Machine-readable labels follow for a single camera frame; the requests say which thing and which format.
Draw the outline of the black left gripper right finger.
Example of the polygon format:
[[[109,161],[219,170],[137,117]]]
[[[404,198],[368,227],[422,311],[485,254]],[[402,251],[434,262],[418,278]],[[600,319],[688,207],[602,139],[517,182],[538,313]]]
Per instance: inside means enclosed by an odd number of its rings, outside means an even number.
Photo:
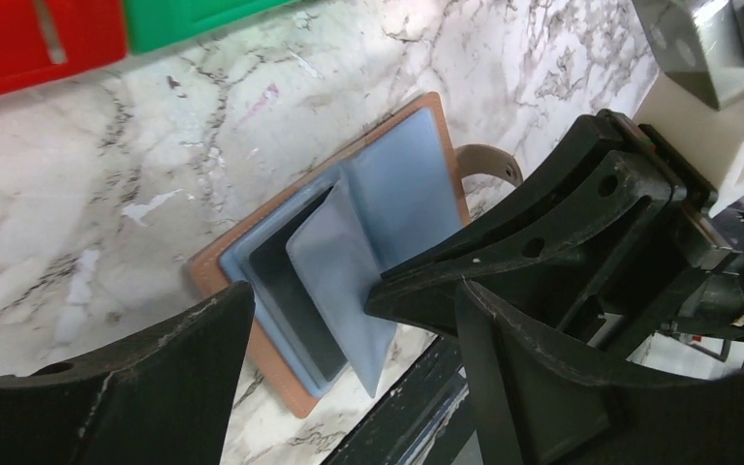
[[[589,347],[482,285],[455,318],[487,464],[744,464],[744,372],[712,381]]]

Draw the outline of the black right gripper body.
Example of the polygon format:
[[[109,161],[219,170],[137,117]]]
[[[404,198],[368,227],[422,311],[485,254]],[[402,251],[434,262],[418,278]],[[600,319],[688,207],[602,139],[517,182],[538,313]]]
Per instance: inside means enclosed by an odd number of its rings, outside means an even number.
[[[619,153],[659,172],[600,240],[628,256],[596,271],[593,292],[564,317],[570,336],[625,356],[652,333],[744,342],[744,205],[712,213],[718,194],[652,126],[601,110],[623,139]]]

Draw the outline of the tan leather card holder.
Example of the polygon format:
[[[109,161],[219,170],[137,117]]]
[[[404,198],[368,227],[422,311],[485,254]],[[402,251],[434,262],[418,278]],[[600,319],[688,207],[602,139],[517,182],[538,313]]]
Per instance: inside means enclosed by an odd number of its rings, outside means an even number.
[[[189,277],[204,296],[232,282],[252,286],[255,316],[246,354],[287,409],[307,417],[328,390],[321,397],[309,393],[284,357],[285,345],[265,313],[246,256],[266,219],[305,193],[329,187],[322,205],[292,235],[287,252],[346,357],[341,373],[353,369],[367,393],[375,395],[396,325],[367,316],[366,298],[385,271],[470,222],[462,181],[474,174],[513,186],[523,180],[514,157],[500,148],[454,146],[440,96],[425,93],[203,248],[189,262]]]

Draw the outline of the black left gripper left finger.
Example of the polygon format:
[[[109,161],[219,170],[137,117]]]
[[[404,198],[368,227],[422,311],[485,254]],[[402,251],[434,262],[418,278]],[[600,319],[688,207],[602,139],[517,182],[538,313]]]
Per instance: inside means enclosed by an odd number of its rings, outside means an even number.
[[[0,376],[0,464],[216,464],[254,316],[244,282],[81,356]]]

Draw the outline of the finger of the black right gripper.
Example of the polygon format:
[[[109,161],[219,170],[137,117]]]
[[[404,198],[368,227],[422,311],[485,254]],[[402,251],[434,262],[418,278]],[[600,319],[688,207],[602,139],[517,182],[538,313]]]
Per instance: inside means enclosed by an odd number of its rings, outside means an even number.
[[[519,280],[655,268],[655,141],[623,114],[579,116],[543,164],[471,225],[387,280]]]
[[[456,288],[472,281],[564,328],[669,201],[665,169],[640,151],[556,150],[479,219],[387,271],[365,311],[453,336]]]

